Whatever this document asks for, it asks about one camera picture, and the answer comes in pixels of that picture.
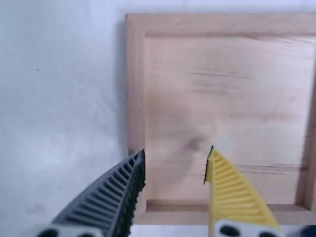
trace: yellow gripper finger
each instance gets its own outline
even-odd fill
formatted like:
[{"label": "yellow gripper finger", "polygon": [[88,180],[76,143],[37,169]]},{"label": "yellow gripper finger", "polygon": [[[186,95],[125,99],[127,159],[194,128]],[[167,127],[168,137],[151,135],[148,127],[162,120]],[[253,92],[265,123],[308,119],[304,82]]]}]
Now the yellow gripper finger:
[{"label": "yellow gripper finger", "polygon": [[279,226],[259,193],[213,146],[207,158],[205,181],[211,184],[209,233],[217,222],[225,220],[242,223],[242,227],[252,224],[267,228],[265,231],[272,236],[283,236],[279,235]]}]

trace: white wall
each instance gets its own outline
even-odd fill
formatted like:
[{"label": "white wall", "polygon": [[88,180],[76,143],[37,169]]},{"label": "white wall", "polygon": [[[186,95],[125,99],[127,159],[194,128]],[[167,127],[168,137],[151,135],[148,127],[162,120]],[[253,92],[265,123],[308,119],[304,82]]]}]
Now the white wall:
[{"label": "white wall", "polygon": [[[48,223],[126,156],[125,13],[315,9],[315,0],[1,0],[0,235]],[[133,227],[133,236],[144,229],[207,233]]]}]

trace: tray rim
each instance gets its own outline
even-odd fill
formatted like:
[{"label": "tray rim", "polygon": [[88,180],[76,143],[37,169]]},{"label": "tray rim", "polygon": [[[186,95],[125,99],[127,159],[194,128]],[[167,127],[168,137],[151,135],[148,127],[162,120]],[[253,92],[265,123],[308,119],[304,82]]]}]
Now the tray rim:
[{"label": "tray rim", "polygon": [[[312,13],[132,13],[125,15],[128,152],[145,148],[144,41],[146,37],[189,36],[316,36]],[[315,105],[313,89],[311,105]],[[307,174],[304,203],[269,205],[279,224],[316,223],[316,136]],[[208,222],[205,211],[166,210],[147,205],[146,187],[139,194],[136,224],[197,224]]]}]

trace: wooden board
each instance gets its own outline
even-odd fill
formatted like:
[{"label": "wooden board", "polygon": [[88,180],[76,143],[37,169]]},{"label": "wooden board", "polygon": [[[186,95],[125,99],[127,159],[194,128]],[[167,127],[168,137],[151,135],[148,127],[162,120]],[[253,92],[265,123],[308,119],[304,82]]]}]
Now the wooden board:
[{"label": "wooden board", "polygon": [[213,144],[280,224],[315,224],[313,14],[129,14],[128,132],[140,224],[206,224]]}]

